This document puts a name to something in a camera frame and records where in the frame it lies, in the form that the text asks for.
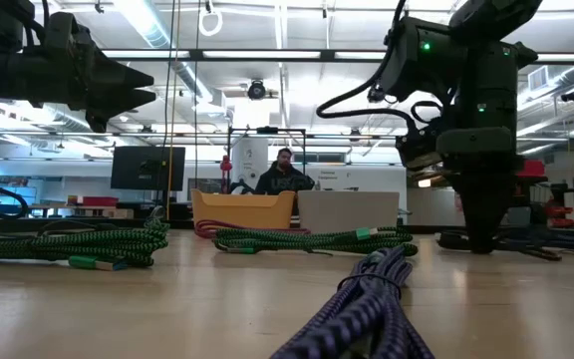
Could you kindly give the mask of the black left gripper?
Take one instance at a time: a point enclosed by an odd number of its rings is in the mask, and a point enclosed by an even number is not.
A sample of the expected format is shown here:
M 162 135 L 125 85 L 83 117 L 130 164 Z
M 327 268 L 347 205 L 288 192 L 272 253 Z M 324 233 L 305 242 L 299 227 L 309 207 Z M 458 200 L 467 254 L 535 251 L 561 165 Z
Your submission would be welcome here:
M 48 62 L 43 102 L 84 111 L 94 133 L 105 133 L 109 119 L 156 99 L 156 93 L 133 90 L 152 85 L 153 77 L 108 58 L 71 13 L 49 17 L 43 51 Z M 128 91 L 95 97 L 118 90 Z

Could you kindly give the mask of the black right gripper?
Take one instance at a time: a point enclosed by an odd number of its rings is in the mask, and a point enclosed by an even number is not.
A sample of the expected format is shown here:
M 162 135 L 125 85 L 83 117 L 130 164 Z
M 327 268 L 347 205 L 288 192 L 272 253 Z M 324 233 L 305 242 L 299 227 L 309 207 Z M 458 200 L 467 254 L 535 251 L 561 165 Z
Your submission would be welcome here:
M 403 165 L 418 171 L 442 163 L 459 195 L 469 249 L 491 253 L 499 224 L 511 203 L 524 157 L 516 149 L 517 115 L 475 113 L 438 116 L 396 137 Z M 473 173 L 473 177 L 463 174 Z

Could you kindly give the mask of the red plastic bin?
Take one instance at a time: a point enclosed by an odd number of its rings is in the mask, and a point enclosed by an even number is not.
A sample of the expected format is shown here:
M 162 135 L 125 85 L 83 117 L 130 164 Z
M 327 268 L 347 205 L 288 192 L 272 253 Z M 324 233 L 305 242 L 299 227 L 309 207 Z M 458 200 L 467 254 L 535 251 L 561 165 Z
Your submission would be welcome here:
M 523 168 L 517 173 L 520 179 L 546 180 L 545 164 L 540 160 L 525 160 Z

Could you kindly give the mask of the shelf rack with orange parts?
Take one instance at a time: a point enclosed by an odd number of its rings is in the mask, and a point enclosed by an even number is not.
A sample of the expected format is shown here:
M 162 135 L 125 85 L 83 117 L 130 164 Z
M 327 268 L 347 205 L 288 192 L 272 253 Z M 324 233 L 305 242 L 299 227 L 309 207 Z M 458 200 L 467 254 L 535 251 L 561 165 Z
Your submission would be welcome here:
M 514 194 L 507 212 L 509 224 L 571 227 L 574 209 L 566 203 L 565 195 L 574 189 L 565 182 L 517 177 Z

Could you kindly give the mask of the black tv screen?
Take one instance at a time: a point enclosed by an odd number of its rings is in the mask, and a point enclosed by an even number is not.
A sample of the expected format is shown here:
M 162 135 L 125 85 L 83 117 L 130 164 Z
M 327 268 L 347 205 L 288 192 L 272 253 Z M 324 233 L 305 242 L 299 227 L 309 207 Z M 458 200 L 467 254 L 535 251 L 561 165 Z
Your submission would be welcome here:
M 185 148 L 118 147 L 112 162 L 112 189 L 183 189 Z

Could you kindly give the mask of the red flat box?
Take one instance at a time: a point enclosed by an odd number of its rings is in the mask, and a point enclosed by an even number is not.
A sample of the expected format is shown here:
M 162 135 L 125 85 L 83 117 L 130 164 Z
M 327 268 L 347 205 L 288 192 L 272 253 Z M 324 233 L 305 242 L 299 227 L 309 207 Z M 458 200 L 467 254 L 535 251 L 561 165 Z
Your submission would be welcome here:
M 112 196 L 80 196 L 69 195 L 67 198 L 67 205 L 74 206 L 107 206 L 115 207 L 119 199 Z

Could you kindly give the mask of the wooden workbench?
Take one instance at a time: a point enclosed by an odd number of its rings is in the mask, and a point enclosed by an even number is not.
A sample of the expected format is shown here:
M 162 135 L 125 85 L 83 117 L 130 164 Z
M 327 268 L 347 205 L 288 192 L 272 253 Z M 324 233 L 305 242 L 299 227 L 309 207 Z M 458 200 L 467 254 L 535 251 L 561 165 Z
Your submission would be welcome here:
M 29 214 L 35 211 L 41 212 L 40 217 L 51 216 L 82 216 L 82 217 L 106 217 L 113 219 L 133 219 L 132 209 L 116 208 L 115 206 L 87 206 L 72 205 L 66 203 L 31 204 L 28 206 Z

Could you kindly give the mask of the white plastic bin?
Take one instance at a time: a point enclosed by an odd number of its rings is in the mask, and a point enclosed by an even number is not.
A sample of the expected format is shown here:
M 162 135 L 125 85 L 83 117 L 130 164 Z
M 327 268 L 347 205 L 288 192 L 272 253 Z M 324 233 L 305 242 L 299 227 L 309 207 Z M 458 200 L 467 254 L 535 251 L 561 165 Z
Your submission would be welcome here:
M 400 194 L 393 191 L 321 191 L 298 193 L 300 226 L 312 233 L 360 227 L 396 226 Z

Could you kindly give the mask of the red stand object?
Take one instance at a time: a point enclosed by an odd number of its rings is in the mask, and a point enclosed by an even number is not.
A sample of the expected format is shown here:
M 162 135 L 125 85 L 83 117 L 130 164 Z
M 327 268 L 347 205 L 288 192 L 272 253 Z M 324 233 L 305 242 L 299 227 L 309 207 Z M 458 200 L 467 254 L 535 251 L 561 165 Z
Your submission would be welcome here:
M 221 192 L 223 194 L 230 193 L 230 173 L 232 170 L 232 162 L 229 155 L 224 155 L 220 163 L 221 170 Z

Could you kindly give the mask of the black ceiling spotlight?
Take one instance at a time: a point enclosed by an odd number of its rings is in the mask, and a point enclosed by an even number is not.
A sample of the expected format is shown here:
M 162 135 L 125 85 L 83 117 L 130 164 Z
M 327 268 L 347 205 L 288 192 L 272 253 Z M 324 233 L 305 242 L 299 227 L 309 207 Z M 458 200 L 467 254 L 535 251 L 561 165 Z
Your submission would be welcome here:
M 267 94 L 266 87 L 262 80 L 252 80 L 248 89 L 247 97 L 252 101 L 262 100 Z

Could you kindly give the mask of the yellow plastic bin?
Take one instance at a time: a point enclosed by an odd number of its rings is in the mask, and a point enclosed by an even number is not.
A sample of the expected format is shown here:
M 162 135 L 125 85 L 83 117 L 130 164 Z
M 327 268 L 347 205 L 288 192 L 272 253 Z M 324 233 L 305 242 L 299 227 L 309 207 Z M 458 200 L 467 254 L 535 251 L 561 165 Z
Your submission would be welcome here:
M 193 220 L 215 220 L 243 227 L 288 228 L 296 193 L 219 194 L 191 191 Z

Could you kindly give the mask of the person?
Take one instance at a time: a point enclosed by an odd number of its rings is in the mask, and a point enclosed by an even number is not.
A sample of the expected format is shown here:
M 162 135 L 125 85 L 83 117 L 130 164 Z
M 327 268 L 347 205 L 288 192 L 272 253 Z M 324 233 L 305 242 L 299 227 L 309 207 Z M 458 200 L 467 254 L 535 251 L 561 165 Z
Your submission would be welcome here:
M 288 148 L 281 149 L 270 168 L 260 176 L 253 193 L 278 195 L 282 191 L 312 189 L 314 181 L 291 164 L 292 155 Z

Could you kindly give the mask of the black metal rack frame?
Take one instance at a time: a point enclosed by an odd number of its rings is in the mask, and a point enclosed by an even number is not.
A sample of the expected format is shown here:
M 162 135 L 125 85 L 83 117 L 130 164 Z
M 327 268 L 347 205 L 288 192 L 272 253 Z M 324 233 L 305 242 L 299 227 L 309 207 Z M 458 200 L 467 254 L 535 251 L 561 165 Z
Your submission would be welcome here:
M 303 155 L 307 152 L 307 132 L 305 129 L 282 129 L 277 127 L 233 128 L 226 133 L 226 156 L 231 169 L 225 171 L 228 191 L 234 182 L 242 180 L 255 188 L 260 176 L 275 160 L 270 155 L 270 140 L 286 140 L 295 145 Z

